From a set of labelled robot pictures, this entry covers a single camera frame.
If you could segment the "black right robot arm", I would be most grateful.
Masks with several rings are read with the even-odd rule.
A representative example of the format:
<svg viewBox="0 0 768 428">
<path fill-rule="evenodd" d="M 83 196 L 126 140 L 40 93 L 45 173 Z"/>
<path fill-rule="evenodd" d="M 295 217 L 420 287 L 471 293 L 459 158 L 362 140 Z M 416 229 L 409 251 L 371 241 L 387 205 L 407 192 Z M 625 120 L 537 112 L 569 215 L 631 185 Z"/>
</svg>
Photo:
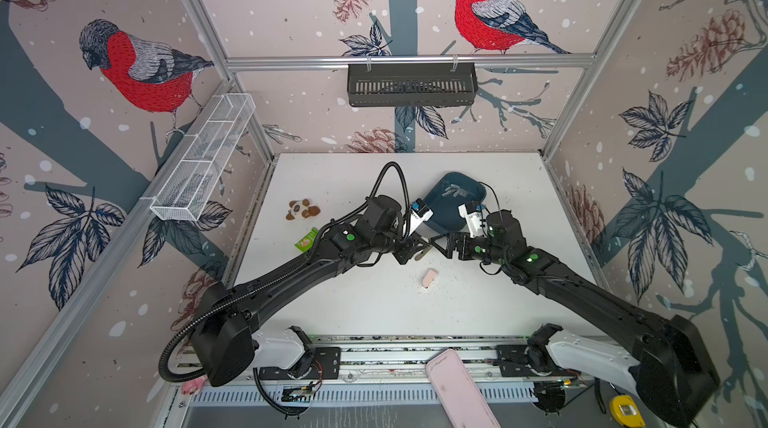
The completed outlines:
<svg viewBox="0 0 768 428">
<path fill-rule="evenodd" d="M 445 257 L 496 267 L 516 285 L 577 314 L 625 351 L 601 355 L 567 340 L 564 328 L 546 324 L 529 339 L 531 367 L 586 372 L 634 393 L 666 423 L 691 425 L 720 385 L 698 328 L 679 315 L 663 318 L 621 300 L 554 255 L 529 246 L 510 211 L 481 214 L 485 197 L 484 184 L 457 173 L 428 192 L 429 225 L 447 238 Z"/>
</svg>

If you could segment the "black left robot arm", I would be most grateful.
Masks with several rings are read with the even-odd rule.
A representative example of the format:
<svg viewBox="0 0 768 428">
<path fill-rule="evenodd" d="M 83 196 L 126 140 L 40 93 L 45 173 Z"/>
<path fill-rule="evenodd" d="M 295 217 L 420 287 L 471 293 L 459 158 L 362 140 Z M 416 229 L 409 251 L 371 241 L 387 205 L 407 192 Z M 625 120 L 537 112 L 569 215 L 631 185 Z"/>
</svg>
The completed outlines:
<svg viewBox="0 0 768 428">
<path fill-rule="evenodd" d="M 307 252 L 233 288 L 209 286 L 193 320 L 161 352 L 161 379 L 185 383 L 206 376 L 214 387 L 233 381 L 263 347 L 255 333 L 278 311 L 315 286 L 404 248 L 412 206 L 402 168 L 386 163 L 365 202 L 322 226 Z"/>
</svg>

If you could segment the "staples strip in tray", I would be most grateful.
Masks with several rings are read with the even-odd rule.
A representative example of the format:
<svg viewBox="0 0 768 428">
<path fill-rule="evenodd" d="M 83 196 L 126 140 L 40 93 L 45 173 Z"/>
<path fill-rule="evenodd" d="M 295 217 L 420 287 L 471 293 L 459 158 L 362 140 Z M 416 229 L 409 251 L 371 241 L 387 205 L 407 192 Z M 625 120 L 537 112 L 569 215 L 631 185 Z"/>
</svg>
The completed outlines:
<svg viewBox="0 0 768 428">
<path fill-rule="evenodd" d="M 455 184 L 449 184 L 445 187 L 442 193 L 442 197 L 453 197 L 453 198 L 467 198 L 470 195 L 468 191 L 463 189 L 461 186 L 455 185 Z"/>
</svg>

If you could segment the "teal plastic tray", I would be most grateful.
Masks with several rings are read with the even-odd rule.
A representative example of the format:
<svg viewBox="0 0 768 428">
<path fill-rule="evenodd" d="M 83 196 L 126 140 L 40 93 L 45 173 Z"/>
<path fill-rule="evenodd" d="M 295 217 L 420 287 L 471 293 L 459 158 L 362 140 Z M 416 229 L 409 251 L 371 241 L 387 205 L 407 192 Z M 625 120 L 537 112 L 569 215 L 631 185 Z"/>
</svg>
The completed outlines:
<svg viewBox="0 0 768 428">
<path fill-rule="evenodd" d="M 449 184 L 461 186 L 470 195 L 467 198 L 442 197 L 443 190 Z M 482 203 L 486 196 L 487 191 L 479 182 L 462 173 L 450 172 L 423 197 L 423 201 L 433 212 L 426 226 L 438 234 L 463 231 L 466 223 L 460 217 L 458 207 L 470 201 Z"/>
</svg>

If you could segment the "green snack packet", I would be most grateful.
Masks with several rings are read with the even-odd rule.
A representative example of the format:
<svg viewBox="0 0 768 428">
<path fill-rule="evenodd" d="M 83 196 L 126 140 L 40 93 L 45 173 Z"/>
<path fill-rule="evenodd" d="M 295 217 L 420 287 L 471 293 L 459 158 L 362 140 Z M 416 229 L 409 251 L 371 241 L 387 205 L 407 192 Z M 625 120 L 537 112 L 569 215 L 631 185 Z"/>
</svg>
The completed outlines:
<svg viewBox="0 0 768 428">
<path fill-rule="evenodd" d="M 298 242 L 295 243 L 295 247 L 302 253 L 309 251 L 315 242 L 319 234 L 317 228 L 312 228 L 306 235 L 304 235 Z"/>
</svg>

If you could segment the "pink flat case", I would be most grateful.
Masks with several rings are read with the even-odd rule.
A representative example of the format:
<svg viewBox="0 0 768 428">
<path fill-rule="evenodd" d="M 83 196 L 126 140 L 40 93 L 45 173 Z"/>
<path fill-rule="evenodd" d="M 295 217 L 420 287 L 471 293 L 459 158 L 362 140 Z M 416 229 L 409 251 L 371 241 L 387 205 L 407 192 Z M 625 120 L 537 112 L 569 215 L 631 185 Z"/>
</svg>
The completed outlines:
<svg viewBox="0 0 768 428">
<path fill-rule="evenodd" d="M 453 428 L 501 427 L 456 351 L 433 357 L 425 371 Z"/>
</svg>

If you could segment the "yellow tape measure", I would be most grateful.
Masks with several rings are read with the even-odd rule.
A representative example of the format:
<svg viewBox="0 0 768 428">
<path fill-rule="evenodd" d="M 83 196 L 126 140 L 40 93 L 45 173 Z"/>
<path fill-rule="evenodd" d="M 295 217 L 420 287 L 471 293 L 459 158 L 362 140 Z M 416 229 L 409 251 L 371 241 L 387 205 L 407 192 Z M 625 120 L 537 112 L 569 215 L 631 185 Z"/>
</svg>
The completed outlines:
<svg viewBox="0 0 768 428">
<path fill-rule="evenodd" d="M 609 404 L 612 418 L 625 428 L 645 428 L 646 422 L 634 399 L 629 395 L 617 395 Z"/>
</svg>

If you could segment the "horizontal aluminium bar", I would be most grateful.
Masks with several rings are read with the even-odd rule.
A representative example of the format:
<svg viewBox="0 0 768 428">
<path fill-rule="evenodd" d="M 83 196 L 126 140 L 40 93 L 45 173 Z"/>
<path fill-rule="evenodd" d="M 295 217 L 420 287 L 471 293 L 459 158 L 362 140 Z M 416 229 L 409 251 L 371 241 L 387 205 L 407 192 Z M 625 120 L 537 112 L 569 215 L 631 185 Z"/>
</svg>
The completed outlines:
<svg viewBox="0 0 768 428">
<path fill-rule="evenodd" d="M 445 56 L 389 56 L 389 57 L 272 57 L 231 58 L 225 67 L 232 73 L 259 71 L 311 71 L 337 70 L 352 65 L 366 68 L 373 65 L 474 64 L 476 68 L 576 68 L 592 67 L 597 57 L 593 54 L 515 54 L 515 55 L 445 55 Z"/>
</svg>

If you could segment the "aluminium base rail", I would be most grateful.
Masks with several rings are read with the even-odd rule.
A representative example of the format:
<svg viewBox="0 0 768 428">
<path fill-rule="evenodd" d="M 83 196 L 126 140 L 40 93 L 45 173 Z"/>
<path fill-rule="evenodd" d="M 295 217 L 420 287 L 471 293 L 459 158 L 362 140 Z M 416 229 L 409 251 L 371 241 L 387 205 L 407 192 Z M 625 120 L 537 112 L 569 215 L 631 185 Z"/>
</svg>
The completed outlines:
<svg viewBox="0 0 768 428">
<path fill-rule="evenodd" d="M 525 359 L 524 337 L 317 337 L 307 373 L 248 368 L 233 381 L 213 387 L 199 378 L 180 389 L 180 406 L 265 406 L 334 408 L 424 405 L 438 397 L 428 363 L 446 350 L 460 359 L 490 403 L 564 402 L 567 393 L 593 379 L 575 370 L 537 373 Z"/>
</svg>

